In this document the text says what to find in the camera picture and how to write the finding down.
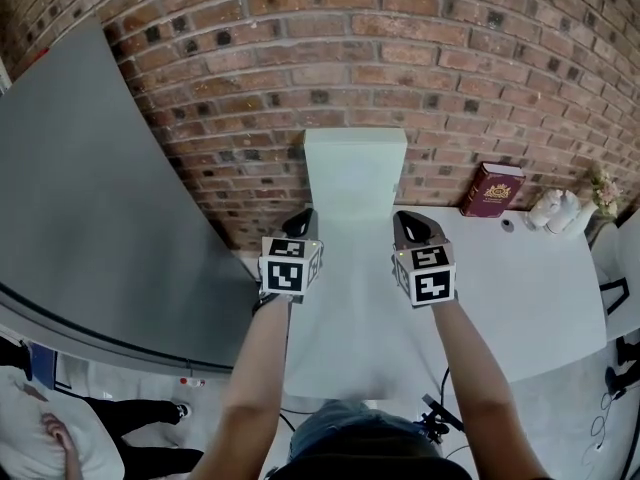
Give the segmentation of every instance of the shoe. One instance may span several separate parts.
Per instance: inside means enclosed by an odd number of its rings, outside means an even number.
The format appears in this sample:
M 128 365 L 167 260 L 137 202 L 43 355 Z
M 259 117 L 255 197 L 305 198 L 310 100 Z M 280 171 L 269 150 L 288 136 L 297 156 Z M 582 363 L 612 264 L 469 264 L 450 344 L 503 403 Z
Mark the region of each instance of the shoe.
M 624 363 L 629 361 L 627 357 L 627 344 L 624 341 L 624 338 L 616 339 L 616 352 L 618 353 L 618 366 L 622 366 Z
M 609 395 L 612 397 L 618 392 L 618 389 L 615 387 L 617 379 L 618 376 L 616 375 L 616 372 L 611 368 L 611 366 L 609 366 L 607 371 L 604 373 L 604 382 L 607 385 Z
M 33 379 L 33 371 L 31 370 L 31 352 L 29 351 L 28 345 L 20 340 L 20 355 L 22 356 L 22 368 L 24 374 L 27 376 L 27 380 L 31 382 Z
M 176 404 L 176 407 L 180 413 L 180 421 L 186 420 L 191 416 L 192 410 L 189 404 Z

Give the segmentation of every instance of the red book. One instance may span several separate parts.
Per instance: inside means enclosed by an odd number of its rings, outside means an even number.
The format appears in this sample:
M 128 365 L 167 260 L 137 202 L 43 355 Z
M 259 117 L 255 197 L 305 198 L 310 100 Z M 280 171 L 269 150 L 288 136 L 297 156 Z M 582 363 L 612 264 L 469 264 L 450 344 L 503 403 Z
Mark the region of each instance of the red book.
M 500 217 L 524 180 L 520 167 L 483 163 L 462 202 L 460 213 L 465 217 Z

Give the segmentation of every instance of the floor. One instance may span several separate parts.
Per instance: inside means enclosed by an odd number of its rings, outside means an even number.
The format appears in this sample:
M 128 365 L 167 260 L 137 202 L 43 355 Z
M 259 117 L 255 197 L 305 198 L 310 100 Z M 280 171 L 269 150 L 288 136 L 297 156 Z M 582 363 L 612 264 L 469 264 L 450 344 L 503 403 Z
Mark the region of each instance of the floor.
M 640 390 L 629 391 L 611 406 L 604 446 L 599 452 L 595 450 L 595 444 L 602 435 L 590 435 L 594 418 L 606 415 L 606 411 L 600 409 L 605 391 L 603 374 L 607 365 L 614 364 L 614 357 L 615 347 L 612 344 L 582 361 L 513 384 L 526 432 L 553 478 L 618 480 L 635 425 Z M 164 424 L 147 427 L 130 434 L 129 440 L 133 445 L 178 445 L 198 449 L 206 447 L 216 428 L 220 396 L 226 383 L 225 378 L 220 378 L 207 380 L 204 387 L 185 387 L 176 378 L 89 363 L 68 356 L 61 358 L 59 377 L 69 382 L 76 393 L 96 398 L 151 398 L 189 402 L 194 409 L 191 419 L 175 427 Z M 313 412 L 321 403 L 319 400 L 285 397 L 283 407 L 298 412 Z M 416 418 L 426 410 L 419 400 L 415 403 L 387 400 L 378 401 L 377 404 L 379 409 L 409 419 Z M 457 412 L 452 396 L 445 398 L 445 406 L 454 414 Z M 307 417 L 285 414 L 295 427 Z M 285 464 L 290 437 L 291 430 L 281 421 L 261 478 L 271 468 Z M 465 443 L 464 435 L 452 430 L 445 439 L 442 452 L 448 455 Z M 451 460 L 467 468 L 477 478 L 468 449 L 455 452 Z

